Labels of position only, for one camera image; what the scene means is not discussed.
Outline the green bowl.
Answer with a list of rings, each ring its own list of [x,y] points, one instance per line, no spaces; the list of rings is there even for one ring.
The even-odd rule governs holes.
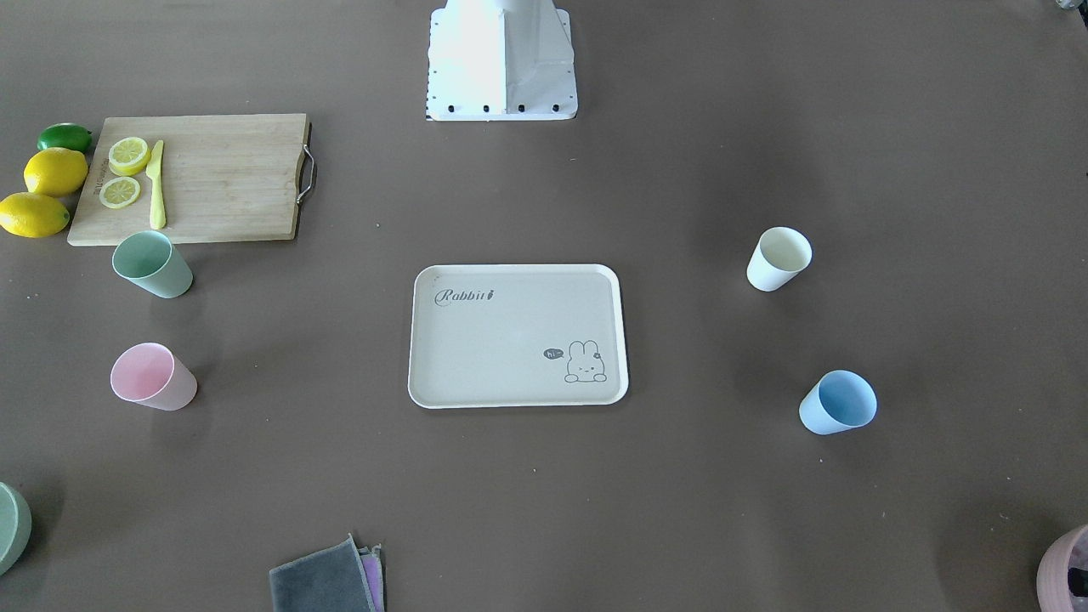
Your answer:
[[[1,488],[1,564],[3,575],[17,562],[30,540],[30,505],[8,484]]]

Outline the blue cup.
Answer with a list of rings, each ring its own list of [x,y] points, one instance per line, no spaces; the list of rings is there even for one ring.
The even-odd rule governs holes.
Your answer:
[[[876,411],[875,391],[862,376],[829,371],[802,400],[799,417],[814,434],[834,434],[866,426]]]

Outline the pink cup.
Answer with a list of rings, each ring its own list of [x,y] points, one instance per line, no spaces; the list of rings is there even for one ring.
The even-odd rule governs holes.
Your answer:
[[[186,365],[159,343],[140,343],[121,353],[110,383],[118,397],[159,411],[186,407],[198,389]]]

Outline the beige rabbit tray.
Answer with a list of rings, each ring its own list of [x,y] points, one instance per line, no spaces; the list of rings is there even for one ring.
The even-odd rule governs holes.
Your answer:
[[[611,268],[463,264],[416,276],[407,381],[416,405],[610,405],[628,387]]]

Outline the lemon slice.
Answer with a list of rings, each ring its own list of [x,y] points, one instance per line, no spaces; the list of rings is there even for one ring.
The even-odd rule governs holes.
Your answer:
[[[141,137],[124,137],[110,147],[106,161],[118,178],[133,178],[150,162],[151,150]]]
[[[99,189],[98,198],[109,209],[121,209],[138,201],[140,195],[141,185],[136,178],[113,178]]]

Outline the green lime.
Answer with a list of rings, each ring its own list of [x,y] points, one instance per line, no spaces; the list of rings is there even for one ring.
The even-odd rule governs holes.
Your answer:
[[[63,148],[85,154],[92,147],[92,132],[89,128],[71,122],[57,123],[39,133],[37,149],[42,151],[49,148]]]

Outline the cream cup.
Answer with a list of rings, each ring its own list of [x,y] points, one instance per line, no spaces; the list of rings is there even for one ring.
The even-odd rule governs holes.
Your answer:
[[[759,291],[782,287],[812,261],[809,240],[789,227],[766,229],[747,264],[747,281]]]

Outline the purple cloth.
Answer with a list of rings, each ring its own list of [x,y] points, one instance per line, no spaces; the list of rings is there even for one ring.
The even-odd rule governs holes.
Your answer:
[[[385,610],[383,550],[382,544],[361,547],[359,558],[364,570],[366,596],[373,611]]]

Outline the green cup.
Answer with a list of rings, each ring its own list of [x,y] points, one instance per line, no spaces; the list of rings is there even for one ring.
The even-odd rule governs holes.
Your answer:
[[[121,241],[111,261],[118,276],[160,298],[175,298],[191,287],[190,267],[158,231],[140,231]]]

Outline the wooden cutting board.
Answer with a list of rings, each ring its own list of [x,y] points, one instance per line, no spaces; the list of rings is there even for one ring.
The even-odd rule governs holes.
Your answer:
[[[108,117],[71,220],[74,247],[113,247],[149,228],[150,182],[139,201],[109,209],[109,148],[124,137],[163,142],[164,232],[176,244],[290,240],[310,121],[295,115]]]

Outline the pink bowl with ice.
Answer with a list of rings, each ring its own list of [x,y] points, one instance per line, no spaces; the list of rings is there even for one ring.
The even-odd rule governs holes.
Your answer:
[[[1036,576],[1041,611],[1087,611],[1087,525],[1061,535],[1044,551]]]

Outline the whole lemon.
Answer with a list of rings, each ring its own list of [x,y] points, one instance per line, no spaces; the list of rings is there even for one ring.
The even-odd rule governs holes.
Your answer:
[[[30,191],[21,191],[1,201],[1,225],[18,236],[50,236],[62,231],[70,219],[66,206],[58,198]]]
[[[83,152],[50,147],[30,156],[23,178],[30,193],[61,197],[79,191],[87,173],[88,163]]]

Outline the grey folded cloth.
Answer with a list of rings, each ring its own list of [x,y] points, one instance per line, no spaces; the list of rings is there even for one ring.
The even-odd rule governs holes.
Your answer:
[[[373,611],[366,592],[360,547],[349,537],[269,571],[275,611]]]

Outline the yellow plastic knife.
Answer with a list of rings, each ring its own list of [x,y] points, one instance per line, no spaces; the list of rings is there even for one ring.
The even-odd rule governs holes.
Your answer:
[[[149,161],[144,168],[144,173],[146,173],[149,179],[151,187],[149,227],[156,231],[166,227],[166,201],[164,201],[164,189],[161,174],[164,145],[163,140],[154,142],[149,156]]]

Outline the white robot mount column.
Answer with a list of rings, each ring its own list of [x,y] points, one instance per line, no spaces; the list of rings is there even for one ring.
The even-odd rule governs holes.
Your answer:
[[[448,1],[430,17],[425,117],[554,121],[578,112],[569,13],[552,1]]]

